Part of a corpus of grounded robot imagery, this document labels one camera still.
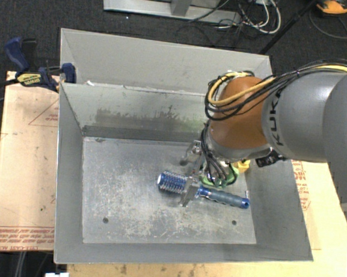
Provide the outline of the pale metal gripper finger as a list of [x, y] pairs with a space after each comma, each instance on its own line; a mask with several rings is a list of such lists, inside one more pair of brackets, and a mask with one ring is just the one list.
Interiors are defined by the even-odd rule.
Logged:
[[186, 166], [188, 163], [194, 163], [201, 154], [201, 141], [193, 140], [186, 149], [184, 155], [180, 158], [179, 164], [181, 166]]
[[198, 180], [196, 180], [192, 175], [186, 179], [184, 190], [181, 194], [181, 199], [179, 205], [186, 207], [190, 201], [195, 198], [200, 187]]

